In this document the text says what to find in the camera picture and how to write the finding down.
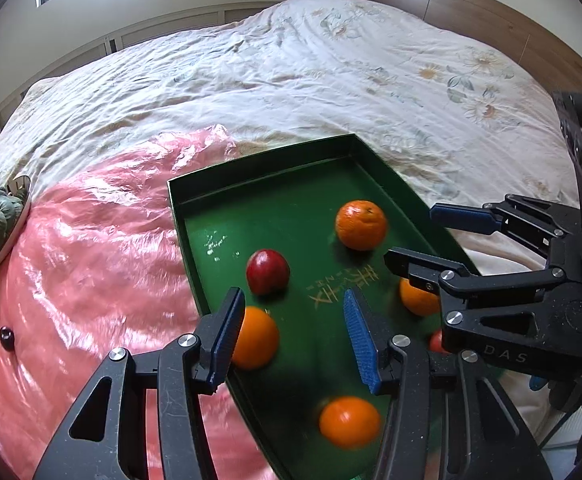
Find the red apple in tray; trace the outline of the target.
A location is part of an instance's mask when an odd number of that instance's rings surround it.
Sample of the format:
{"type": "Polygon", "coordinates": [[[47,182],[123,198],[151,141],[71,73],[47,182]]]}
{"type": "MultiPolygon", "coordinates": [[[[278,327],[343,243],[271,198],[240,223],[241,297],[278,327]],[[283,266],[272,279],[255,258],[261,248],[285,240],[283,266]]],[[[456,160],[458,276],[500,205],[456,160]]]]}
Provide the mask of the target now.
{"type": "Polygon", "coordinates": [[[259,249],[249,258],[245,277],[254,295],[269,295],[287,287],[290,267],[280,252],[259,249]]]}

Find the pink plastic sheet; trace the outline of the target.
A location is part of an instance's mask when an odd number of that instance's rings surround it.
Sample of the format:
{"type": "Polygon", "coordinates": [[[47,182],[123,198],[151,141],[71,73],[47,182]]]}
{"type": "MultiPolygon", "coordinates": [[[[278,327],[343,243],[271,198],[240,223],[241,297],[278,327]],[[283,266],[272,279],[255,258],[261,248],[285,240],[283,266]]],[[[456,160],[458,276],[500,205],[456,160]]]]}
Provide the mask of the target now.
{"type": "Polygon", "coordinates": [[[39,188],[0,265],[0,475],[29,479],[106,354],[159,349],[198,320],[167,184],[237,156],[222,126],[162,133],[39,188]]]}

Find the dark red small fruit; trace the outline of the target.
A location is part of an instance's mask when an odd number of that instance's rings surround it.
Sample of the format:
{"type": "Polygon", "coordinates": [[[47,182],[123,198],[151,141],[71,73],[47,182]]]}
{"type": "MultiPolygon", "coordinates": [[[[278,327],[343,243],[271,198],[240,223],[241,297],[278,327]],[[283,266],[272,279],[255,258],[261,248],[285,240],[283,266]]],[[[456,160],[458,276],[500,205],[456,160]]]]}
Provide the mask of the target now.
{"type": "Polygon", "coordinates": [[[14,352],[14,331],[8,326],[0,328],[0,345],[7,352],[14,352]]]}

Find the orange at tray top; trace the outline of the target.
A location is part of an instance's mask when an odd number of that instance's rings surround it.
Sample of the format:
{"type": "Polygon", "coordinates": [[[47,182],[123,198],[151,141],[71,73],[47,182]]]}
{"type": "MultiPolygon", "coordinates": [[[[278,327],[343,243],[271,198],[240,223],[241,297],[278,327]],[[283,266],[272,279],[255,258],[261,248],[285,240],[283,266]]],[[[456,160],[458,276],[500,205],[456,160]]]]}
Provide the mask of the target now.
{"type": "Polygon", "coordinates": [[[369,200],[352,200],[344,204],[334,220],[335,234],[347,248],[368,252],[387,236],[389,222],[383,210],[369,200]]]}

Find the small red fruit in tray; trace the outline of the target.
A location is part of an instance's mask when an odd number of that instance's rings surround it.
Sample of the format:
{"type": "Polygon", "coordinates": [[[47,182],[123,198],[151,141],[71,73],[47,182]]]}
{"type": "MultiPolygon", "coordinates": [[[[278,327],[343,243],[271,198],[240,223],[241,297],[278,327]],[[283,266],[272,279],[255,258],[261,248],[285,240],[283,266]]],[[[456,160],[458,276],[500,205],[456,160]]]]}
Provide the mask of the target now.
{"type": "Polygon", "coordinates": [[[443,346],[443,334],[441,330],[436,330],[429,338],[429,350],[432,352],[448,354],[443,346]]]}

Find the white floral bed quilt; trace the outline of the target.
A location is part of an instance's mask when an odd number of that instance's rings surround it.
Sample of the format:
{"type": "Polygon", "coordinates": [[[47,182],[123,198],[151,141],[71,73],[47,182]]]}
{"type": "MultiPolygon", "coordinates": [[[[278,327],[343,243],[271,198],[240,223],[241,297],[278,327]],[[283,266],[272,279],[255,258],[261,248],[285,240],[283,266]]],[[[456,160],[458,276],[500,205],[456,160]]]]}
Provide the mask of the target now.
{"type": "Polygon", "coordinates": [[[34,201],[136,143],[212,126],[237,156],[357,134],[430,204],[576,203],[556,109],[529,73],[361,0],[288,0],[34,84],[0,134],[0,184],[27,174],[34,201]]]}

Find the green shallow tray box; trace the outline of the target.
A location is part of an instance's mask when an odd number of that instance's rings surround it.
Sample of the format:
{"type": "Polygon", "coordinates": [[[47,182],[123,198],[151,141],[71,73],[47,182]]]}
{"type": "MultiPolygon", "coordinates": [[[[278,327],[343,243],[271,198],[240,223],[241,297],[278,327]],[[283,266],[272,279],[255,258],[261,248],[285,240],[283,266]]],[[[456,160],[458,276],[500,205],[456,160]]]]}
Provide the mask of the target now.
{"type": "Polygon", "coordinates": [[[425,338],[435,316],[418,318],[399,298],[384,252],[404,247],[450,260],[468,256],[428,206],[358,136],[333,136],[274,148],[182,174],[167,185],[189,286],[201,313],[229,288],[247,287],[245,268],[259,249],[280,252],[290,281],[274,296],[245,300],[275,320],[279,349],[257,370],[233,368],[228,387],[259,449],[282,479],[367,479],[378,445],[344,451],[319,432],[325,404],[368,399],[343,316],[344,292],[358,287],[399,333],[425,338]],[[383,242],[368,252],[335,234],[339,209],[369,200],[387,217],[383,242]]]}

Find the orange at tray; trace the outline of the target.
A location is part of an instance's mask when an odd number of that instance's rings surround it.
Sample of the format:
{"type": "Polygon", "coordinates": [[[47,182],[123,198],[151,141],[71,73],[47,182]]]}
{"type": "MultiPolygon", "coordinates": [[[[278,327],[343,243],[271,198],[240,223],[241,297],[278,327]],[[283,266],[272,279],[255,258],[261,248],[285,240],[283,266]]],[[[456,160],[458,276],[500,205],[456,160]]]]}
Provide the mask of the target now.
{"type": "Polygon", "coordinates": [[[389,222],[383,210],[369,200],[352,200],[344,204],[334,220],[335,234],[347,248],[368,252],[387,236],[389,222]]]}
{"type": "Polygon", "coordinates": [[[357,396],[340,396],[327,403],[318,419],[320,433],[337,448],[358,450],[379,436],[378,410],[357,396]]]}
{"type": "Polygon", "coordinates": [[[276,355],[279,340],[274,319],[258,307],[246,307],[231,362],[243,370],[260,368],[276,355]]]}

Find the wooden headboard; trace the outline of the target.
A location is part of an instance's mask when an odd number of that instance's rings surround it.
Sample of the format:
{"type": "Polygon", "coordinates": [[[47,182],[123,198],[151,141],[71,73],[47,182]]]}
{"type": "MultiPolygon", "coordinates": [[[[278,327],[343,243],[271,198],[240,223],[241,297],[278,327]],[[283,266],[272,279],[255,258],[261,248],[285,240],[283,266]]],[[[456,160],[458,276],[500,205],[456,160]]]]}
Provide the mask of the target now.
{"type": "Polygon", "coordinates": [[[558,36],[497,0],[369,0],[509,56],[547,91],[582,92],[582,57],[558,36]]]}

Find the orange at tray bottom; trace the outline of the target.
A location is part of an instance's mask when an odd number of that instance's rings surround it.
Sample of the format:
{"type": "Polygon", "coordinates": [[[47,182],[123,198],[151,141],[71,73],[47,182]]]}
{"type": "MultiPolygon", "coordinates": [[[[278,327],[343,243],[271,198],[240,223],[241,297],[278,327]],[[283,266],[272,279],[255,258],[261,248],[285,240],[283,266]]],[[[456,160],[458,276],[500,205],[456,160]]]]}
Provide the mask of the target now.
{"type": "Polygon", "coordinates": [[[358,450],[379,436],[378,410],[357,396],[340,396],[327,403],[318,419],[320,433],[337,448],[358,450]]]}

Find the orange at tray left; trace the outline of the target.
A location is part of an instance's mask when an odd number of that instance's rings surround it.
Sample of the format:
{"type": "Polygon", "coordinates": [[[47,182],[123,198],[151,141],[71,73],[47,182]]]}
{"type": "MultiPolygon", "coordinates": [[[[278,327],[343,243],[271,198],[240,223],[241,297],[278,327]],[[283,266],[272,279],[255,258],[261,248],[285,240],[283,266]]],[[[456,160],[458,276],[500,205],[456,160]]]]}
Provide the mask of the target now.
{"type": "Polygon", "coordinates": [[[260,368],[276,355],[279,340],[274,319],[258,307],[246,307],[231,362],[243,370],[260,368]]]}

